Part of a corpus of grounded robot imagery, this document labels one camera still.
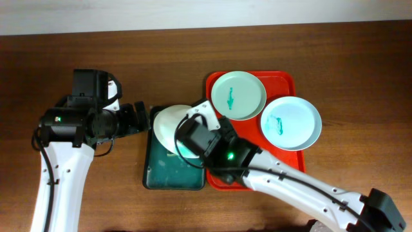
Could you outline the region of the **dark green water basin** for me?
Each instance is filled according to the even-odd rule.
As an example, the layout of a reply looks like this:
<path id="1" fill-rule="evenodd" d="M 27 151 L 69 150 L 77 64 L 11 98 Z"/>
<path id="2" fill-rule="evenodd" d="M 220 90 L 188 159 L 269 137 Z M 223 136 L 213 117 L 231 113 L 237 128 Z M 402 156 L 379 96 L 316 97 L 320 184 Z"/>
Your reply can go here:
<path id="1" fill-rule="evenodd" d="M 205 185 L 206 174 L 185 163 L 163 147 L 149 130 L 142 184 L 147 189 L 162 190 L 201 190 Z"/>

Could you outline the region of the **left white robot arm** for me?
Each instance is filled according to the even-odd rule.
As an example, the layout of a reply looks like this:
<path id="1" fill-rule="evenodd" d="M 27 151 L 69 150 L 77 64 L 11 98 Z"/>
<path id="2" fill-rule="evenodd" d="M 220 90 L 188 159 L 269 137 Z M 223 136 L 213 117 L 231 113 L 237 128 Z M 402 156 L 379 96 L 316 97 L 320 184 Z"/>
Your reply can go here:
<path id="1" fill-rule="evenodd" d="M 46 110 L 32 135 L 41 177 L 31 231 L 77 231 L 82 194 L 97 146 L 150 130 L 142 101 L 120 104 L 111 73 L 76 69 L 70 94 Z"/>

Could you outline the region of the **pale green plate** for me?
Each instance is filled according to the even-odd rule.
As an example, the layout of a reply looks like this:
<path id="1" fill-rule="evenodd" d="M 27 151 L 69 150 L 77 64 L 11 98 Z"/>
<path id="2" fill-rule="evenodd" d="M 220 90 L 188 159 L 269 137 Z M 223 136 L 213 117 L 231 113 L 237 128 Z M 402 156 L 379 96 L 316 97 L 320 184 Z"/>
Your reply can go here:
<path id="1" fill-rule="evenodd" d="M 233 71 L 223 74 L 213 84 L 211 101 L 222 116 L 235 121 L 245 121 L 263 110 L 267 92 L 255 75 Z"/>

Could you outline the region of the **red plastic tray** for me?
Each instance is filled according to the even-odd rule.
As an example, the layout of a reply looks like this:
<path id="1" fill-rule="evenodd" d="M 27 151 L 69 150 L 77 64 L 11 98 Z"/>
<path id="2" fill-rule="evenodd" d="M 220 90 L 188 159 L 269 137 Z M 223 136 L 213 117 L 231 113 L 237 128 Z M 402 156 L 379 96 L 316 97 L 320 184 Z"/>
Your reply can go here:
<path id="1" fill-rule="evenodd" d="M 282 71 L 251 71 L 264 85 L 267 93 L 267 102 L 271 102 L 277 98 L 295 95 L 295 85 L 292 76 Z M 231 123 L 236 130 L 236 133 L 250 142 L 257 144 L 263 149 L 271 152 L 275 157 L 285 164 L 302 171 L 306 171 L 303 151 L 286 151 L 275 147 L 264 137 L 260 128 L 260 115 L 246 120 L 234 121 Z M 248 188 L 233 183 L 227 185 L 219 178 L 211 175 L 209 171 L 207 174 L 207 182 L 219 191 L 248 191 Z"/>

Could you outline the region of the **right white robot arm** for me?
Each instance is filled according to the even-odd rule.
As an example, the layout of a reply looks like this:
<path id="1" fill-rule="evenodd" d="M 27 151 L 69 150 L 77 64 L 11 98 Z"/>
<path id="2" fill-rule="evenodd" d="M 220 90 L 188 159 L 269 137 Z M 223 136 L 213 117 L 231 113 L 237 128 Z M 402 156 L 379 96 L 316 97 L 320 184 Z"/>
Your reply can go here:
<path id="1" fill-rule="evenodd" d="M 404 231 L 406 221 L 392 198 L 371 189 L 369 195 L 328 185 L 281 162 L 269 151 L 238 137 L 226 118 L 209 130 L 205 117 L 184 117 L 175 130 L 181 142 L 222 182 L 235 182 L 278 198 L 332 231 Z"/>

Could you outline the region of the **light blue plate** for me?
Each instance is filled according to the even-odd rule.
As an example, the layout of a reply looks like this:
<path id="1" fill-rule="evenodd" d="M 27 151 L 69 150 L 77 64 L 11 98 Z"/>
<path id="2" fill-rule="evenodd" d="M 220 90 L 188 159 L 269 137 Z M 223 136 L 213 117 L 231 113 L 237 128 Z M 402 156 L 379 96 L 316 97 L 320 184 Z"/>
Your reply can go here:
<path id="1" fill-rule="evenodd" d="M 304 150 L 322 132 L 322 119 L 316 107 L 299 97 L 280 97 L 270 102 L 261 114 L 264 137 L 275 147 L 287 151 Z"/>

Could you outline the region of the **white plate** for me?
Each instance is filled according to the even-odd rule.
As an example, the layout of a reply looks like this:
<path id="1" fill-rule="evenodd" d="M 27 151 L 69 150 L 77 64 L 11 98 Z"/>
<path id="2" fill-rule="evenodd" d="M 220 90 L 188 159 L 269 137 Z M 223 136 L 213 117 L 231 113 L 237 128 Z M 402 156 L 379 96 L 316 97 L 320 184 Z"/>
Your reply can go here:
<path id="1" fill-rule="evenodd" d="M 154 117 L 154 134 L 160 144 L 169 151 L 168 156 L 178 156 L 174 133 L 178 123 L 187 115 L 190 108 L 188 105 L 181 104 L 169 106 Z"/>

